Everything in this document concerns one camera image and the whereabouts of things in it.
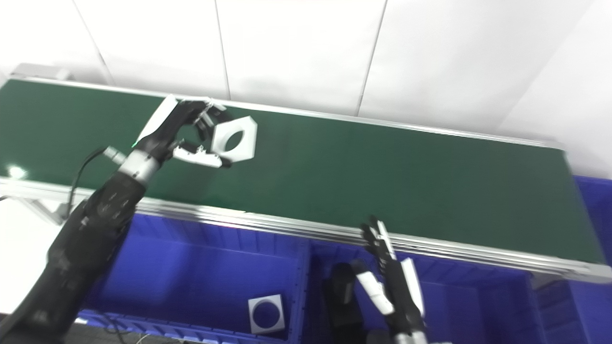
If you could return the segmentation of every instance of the metal bracket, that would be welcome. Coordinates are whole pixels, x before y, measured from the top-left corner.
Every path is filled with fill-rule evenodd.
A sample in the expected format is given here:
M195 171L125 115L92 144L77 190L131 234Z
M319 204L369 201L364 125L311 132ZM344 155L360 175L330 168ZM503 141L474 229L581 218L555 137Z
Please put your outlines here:
M65 68L54 65L42 65L33 63L21 63L10 74L11 77L25 78L45 78L51 80L74 80L72 74Z
M558 280L562 280L563 276L557 274L545 274L543 272L532 272L531 278L529 279L531 283L531 288L533 290L540 289L541 287L553 283Z
M30 209L36 216L40 217L44 221L52 225L61 225L64 223L64 215L66 213L67 205L62 203L55 211L50 211L44 204L39 200L33 198L15 197L11 196L11 199L18 201L19 203Z

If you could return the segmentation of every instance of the cable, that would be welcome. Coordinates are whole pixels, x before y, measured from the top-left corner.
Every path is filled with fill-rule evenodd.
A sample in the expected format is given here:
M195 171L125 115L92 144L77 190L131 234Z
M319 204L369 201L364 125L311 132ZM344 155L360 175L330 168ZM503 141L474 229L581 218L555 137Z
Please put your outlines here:
M83 170L85 169L85 166L87 166L87 164L89 164L89 162L93 160L94 158L96 158L98 155L103 154L104 151L106 151L106 147L98 148L95 151L91 152L91 154L89 154L85 158L85 160L83 161L83 164L81 165L81 168L79 168L78 172L76 173L75 179L72 181L72 186L70 188L70 194L68 195L66 218L68 218L68 216L70 215L70 212L72 211L72 206L73 206L72 203L74 202L75 191L77 190L78 181L81 178L81 174L83 174Z
M148 336L150 336L150 334L146 334L146 335L144 335L144 337L140 338L140 339L139 339L139 340L136 342L136 344L140 344L140 343L142 343L142 342L143 342L143 339L145 339L145 338L146 338L146 337L148 337Z
M116 322L116 320L111 319L111 318L110 318L110 317L109 317L109 316L108 316L106 313L100 312L99 310L95 310L95 309L94 309L94 311L95 311L96 313L98 313L99 315L102 315L102 316L103 316L103 317L106 319L106 321L108 321L108 322L109 322L111 325L113 325L114 332L112 332L112 331L110 331L109 329L107 329L107 328L103 327L104 332L106 332L106 333L108 333L108 334L114 334L114 335L117 335L117 339L119 339L119 343L121 343L121 344L127 344L127 343L125 342L125 340L123 339L123 335L124 335L125 333L122 333L122 332L121 332L121 330L119 330L119 326L117 326L117 322Z

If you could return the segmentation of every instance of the robotic hand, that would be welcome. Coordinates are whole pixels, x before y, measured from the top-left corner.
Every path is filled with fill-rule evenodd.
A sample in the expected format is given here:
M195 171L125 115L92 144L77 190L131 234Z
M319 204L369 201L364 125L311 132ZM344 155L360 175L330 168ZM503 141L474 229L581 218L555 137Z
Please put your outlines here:
M226 117L225 108L211 99L178 102L169 96L162 102L117 172L69 215L49 248L47 266L38 281L15 312L0 324L2 344L63 342L91 286L121 248L149 181L172 156L213 167L252 157L255 122L251 118L224 122ZM194 125L200 139L210 138L213 146L221 125L250 131L239 143L242 147L238 153L242 151L242 155L236 157L235 149L208 153L202 146L177 140L184 125ZM229 138L232 133L228 132L221 136ZM251 142L244 145L245 138Z
M363 261L351 263L358 281L376 308L385 316L396 344L427 344L424 306L414 263L410 258L399 262L384 223L376 217L361 224L365 249L376 257L385 284L378 282Z

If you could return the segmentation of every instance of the white hexagonal part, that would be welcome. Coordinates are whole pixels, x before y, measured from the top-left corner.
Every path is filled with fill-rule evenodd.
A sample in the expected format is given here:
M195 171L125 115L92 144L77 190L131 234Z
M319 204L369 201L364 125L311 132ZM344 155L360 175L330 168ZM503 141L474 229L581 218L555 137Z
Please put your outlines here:
M260 327L255 323L253 319L253 313L257 306L270 303L274 305L278 309L278 320L276 324L271 327ZM267 334L272 332L277 332L285 329L285 316L283 314L283 302L281 301L280 294L258 297L257 299L249 299L248 300L248 317L251 321L251 333L252 334Z
M242 132L240 143L234 149L225 151L225 145L228 140L237 132ZM256 136L257 123L251 116L235 119L230 122L219 123L215 126L211 152L231 162L252 159L255 156Z

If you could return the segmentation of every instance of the blue plastic bin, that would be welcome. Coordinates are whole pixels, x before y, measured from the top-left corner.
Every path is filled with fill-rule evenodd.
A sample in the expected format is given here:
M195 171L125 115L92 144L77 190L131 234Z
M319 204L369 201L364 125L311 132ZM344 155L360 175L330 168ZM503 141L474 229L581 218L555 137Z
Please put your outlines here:
M407 256L414 259L420 278L427 335L431 342L546 344L527 272L398 254L399 259ZM363 259L372 271L376 271L373 257L360 247L313 243L304 343L332 343L321 285L323 279L330 276L335 263L355 258ZM383 316L358 283L356 297L365 328L386 328Z
M612 180L579 176L575 180L606 261L612 265Z
M612 285L558 281L537 300L549 344L612 343Z
M612 181L576 178L608 260ZM612 285L558 281L533 291L530 273L430 256L414 259L427 335L453 344L610 344ZM112 328L208 344L331 344L323 280L335 263L374 259L353 245L138 215L80 316ZM250 334L247 300L281 294L286 330ZM386 328L365 291L367 329Z
M297 343L309 248L298 237L137 215L86 305L130 331L209 343ZM248 300L275 294L286 330L250 334ZM110 327L91 310L80 316Z
M612 181L580 177L576 184L612 263ZM553 282L536 291L549 344L612 343L612 284Z

